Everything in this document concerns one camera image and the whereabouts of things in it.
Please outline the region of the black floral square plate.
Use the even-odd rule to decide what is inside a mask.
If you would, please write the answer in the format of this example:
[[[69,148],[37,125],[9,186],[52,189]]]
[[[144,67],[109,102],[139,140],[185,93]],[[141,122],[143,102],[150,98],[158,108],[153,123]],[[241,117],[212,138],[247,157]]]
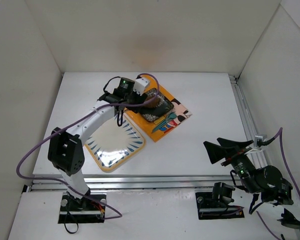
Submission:
[[[160,99],[160,102],[155,108],[141,107],[139,111],[139,114],[150,123],[167,114],[174,108],[171,101],[168,100],[161,92],[158,93],[157,98]]]

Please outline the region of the orange cartoon placemat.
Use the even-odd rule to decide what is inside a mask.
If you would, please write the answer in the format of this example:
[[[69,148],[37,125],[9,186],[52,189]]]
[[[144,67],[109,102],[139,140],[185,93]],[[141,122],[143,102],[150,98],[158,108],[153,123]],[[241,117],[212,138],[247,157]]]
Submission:
[[[173,129],[187,120],[192,113],[163,86],[160,92],[173,104],[173,109],[153,122],[146,121],[140,114],[129,110],[126,115],[154,142],[166,136]]]

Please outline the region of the aluminium frame rail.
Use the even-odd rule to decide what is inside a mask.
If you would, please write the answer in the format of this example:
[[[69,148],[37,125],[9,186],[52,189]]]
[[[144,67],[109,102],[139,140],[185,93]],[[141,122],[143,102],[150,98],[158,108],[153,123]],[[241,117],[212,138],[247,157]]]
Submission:
[[[248,103],[246,100],[246,97],[243,93],[243,90],[241,89],[241,86],[238,83],[238,78],[236,78],[233,75],[229,75],[229,80],[231,83],[231,87],[233,90],[233,94],[235,97],[235,101],[237,104],[237,108],[239,111],[239,115],[241,118],[241,122],[243,125],[244,133],[247,138],[247,140],[254,139],[255,135],[257,135],[258,131],[255,127],[253,118],[251,116],[250,109],[248,107]],[[250,159],[252,160],[253,164],[255,167],[260,168],[260,167],[265,167],[268,165],[267,157],[265,156],[264,152],[256,152],[252,153]],[[263,226],[267,229],[267,231],[275,238],[275,239],[281,239],[282,238],[279,235],[276,235],[274,233],[274,230],[269,227],[269,225],[266,224],[265,216],[262,217],[258,211],[255,211],[253,213],[253,216],[258,216],[259,220],[263,223]],[[295,235],[297,240],[300,240],[300,229],[294,229]]]
[[[233,184],[230,175],[194,176],[123,176],[86,177],[85,182],[91,190],[158,190],[158,189],[196,189],[212,188],[215,183]]]

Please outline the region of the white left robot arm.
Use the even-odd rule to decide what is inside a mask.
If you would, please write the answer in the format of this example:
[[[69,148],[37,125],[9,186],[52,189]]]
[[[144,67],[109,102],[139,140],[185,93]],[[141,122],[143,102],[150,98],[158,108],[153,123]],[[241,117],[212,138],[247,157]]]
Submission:
[[[47,158],[61,173],[71,197],[82,199],[90,195],[90,188],[82,173],[85,163],[83,146],[88,138],[105,122],[122,112],[124,107],[118,104],[137,105],[132,109],[139,110],[140,104],[146,101],[145,89],[149,84],[150,81],[141,76],[135,80],[121,77],[112,93],[103,91],[90,111],[91,116],[51,138]]]

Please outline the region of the brown croissant bread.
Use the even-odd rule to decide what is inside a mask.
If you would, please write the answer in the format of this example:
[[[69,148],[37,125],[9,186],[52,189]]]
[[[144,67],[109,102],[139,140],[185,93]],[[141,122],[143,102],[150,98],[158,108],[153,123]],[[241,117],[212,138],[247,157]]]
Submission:
[[[149,101],[149,103],[144,104],[142,107],[148,108],[148,109],[153,109],[160,103],[161,100],[159,97],[147,97],[145,101],[146,102]]]

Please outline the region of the white blue-patterned rectangular plate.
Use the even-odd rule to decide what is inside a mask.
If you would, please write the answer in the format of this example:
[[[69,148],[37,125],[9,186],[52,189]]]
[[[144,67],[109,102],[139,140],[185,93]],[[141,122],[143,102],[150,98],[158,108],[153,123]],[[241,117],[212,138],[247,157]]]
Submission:
[[[117,117],[108,120],[85,142],[95,163],[106,173],[119,168],[145,145],[145,138],[126,117],[122,126],[117,126]]]

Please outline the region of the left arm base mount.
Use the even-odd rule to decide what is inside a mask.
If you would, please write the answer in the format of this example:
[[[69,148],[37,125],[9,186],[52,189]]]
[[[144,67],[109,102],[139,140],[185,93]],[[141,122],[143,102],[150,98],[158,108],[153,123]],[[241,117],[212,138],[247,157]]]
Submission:
[[[60,202],[58,224],[95,224],[103,223],[106,207],[89,199],[75,200],[63,193]]]

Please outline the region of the aluminium frame rail front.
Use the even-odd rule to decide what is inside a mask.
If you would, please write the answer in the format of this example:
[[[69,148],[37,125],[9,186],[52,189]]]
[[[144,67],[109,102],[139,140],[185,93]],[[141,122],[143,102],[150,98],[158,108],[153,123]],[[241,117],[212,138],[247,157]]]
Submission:
[[[85,182],[91,190],[158,190],[158,189],[196,189],[212,188],[215,183],[233,184],[230,175],[194,176],[123,176],[86,177]]]

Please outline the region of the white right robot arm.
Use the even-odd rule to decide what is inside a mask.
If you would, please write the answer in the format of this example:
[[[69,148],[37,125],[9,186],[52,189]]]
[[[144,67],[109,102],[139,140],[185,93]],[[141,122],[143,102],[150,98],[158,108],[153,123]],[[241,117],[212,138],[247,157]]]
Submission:
[[[255,212],[268,214],[282,226],[300,229],[300,200],[293,195],[292,184],[273,165],[257,168],[248,154],[260,150],[272,141],[234,141],[219,137],[217,144],[204,141],[211,164],[231,166],[240,185],[217,182],[212,189],[212,200],[226,206],[236,205]]]

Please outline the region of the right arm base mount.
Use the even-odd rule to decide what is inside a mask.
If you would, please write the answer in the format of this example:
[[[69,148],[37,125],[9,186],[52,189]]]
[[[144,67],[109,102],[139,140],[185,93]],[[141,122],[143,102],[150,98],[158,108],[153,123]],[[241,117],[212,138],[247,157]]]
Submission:
[[[214,184],[211,191],[195,193],[199,220],[243,219],[244,207],[233,205],[232,193],[235,188],[223,182]]]

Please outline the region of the aluminium frame rail right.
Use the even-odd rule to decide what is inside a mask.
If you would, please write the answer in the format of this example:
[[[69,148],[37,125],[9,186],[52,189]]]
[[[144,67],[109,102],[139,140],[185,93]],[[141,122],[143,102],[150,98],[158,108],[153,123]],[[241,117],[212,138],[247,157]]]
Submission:
[[[238,78],[236,78],[233,75],[229,75],[229,80],[231,83],[231,87],[233,90],[233,94],[235,97],[235,101],[237,104],[237,108],[239,111],[239,115],[241,118],[241,122],[243,125],[244,133],[247,138],[247,140],[254,139],[255,135],[257,135],[258,131],[255,127],[253,118],[251,116],[250,109],[248,107],[248,103],[246,100],[246,97],[243,93],[243,90],[241,89],[241,86],[238,83]],[[260,167],[265,167],[268,165],[267,157],[265,156],[264,152],[256,152],[252,153],[250,159],[252,160],[253,164],[255,167],[260,168]],[[266,224],[265,216],[262,217],[258,211],[255,211],[253,213],[253,216],[258,216],[259,220],[263,223],[263,226],[267,229],[267,231],[275,238],[275,239],[281,239],[282,238],[279,235],[276,235],[274,233],[274,230],[269,227],[269,225]],[[294,229],[295,235],[297,240],[300,240],[300,229]]]

